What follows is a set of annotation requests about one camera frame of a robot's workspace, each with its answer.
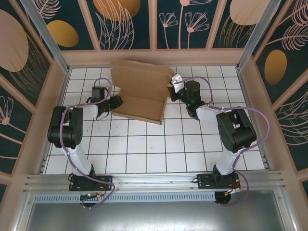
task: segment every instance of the cardboard box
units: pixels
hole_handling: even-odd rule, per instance
[[[121,88],[123,104],[113,111],[116,116],[161,124],[169,96],[167,84],[174,72],[167,66],[135,61],[114,60],[113,85]]]

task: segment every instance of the mounting plate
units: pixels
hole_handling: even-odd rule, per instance
[[[112,182],[112,176],[95,176],[94,178],[97,180]],[[103,187],[106,189],[106,191],[111,191],[110,185],[103,184]],[[101,185],[85,177],[72,175],[70,179],[69,191],[101,191]]]
[[[228,180],[225,180],[220,185],[216,185],[212,174],[198,174],[198,187],[199,189],[231,189],[234,187],[230,180],[234,182],[239,188],[241,187],[239,176],[236,173],[229,174]]]

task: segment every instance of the reflective metal surface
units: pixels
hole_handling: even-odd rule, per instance
[[[240,199],[245,192],[233,195]],[[252,191],[245,203],[109,203],[33,205],[28,231],[283,231],[272,191]]]

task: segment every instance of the dark teal wallpaper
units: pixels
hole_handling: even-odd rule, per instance
[[[205,48],[216,7],[211,0],[158,0],[157,48]]]
[[[34,0],[34,3],[61,50],[94,49],[77,0]]]
[[[308,68],[308,4],[295,0],[256,64],[274,103]]]
[[[87,0],[102,50],[149,49],[148,0]]]
[[[306,196],[308,198],[308,180],[302,182]]]
[[[0,86],[0,171],[12,173],[32,113]]]
[[[0,74],[36,105],[50,63],[8,0],[0,1]]]
[[[4,197],[5,190],[6,190],[6,185],[0,184],[0,205],[1,205],[1,201]]]
[[[308,168],[308,82],[276,110],[276,116],[296,169]]]
[[[252,52],[252,55],[254,56],[255,53],[257,52],[257,50],[259,49],[261,43],[263,42],[264,40],[264,37],[265,35],[269,32],[271,26],[273,25],[274,21],[276,20],[277,16],[279,15],[279,12],[281,11],[281,8],[284,6],[285,4],[285,1],[286,0],[281,0],[280,4],[279,4],[279,7],[278,7],[278,10],[276,11],[276,13],[274,14],[274,16],[272,17],[267,29],[264,31],[263,35],[262,35],[262,38],[259,40],[258,44],[256,45],[254,51]]]
[[[266,3],[264,0],[227,0],[213,48],[244,48]]]

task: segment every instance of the white tiled floor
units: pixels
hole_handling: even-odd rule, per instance
[[[206,77],[211,83],[214,105],[245,106],[239,80],[233,66],[173,66],[182,77]],[[111,80],[110,68],[75,68],[67,86],[64,105],[83,103],[91,96],[95,79]],[[201,96],[210,101],[205,81]],[[100,86],[107,82],[100,81]],[[162,125],[109,115],[101,120],[83,122],[83,147],[98,174],[164,173],[211,171],[219,160],[222,144],[218,128],[207,121],[191,119],[183,103],[167,101]],[[258,148],[244,153],[238,170],[260,170],[264,164]],[[64,154],[51,147],[45,174],[69,174]]]

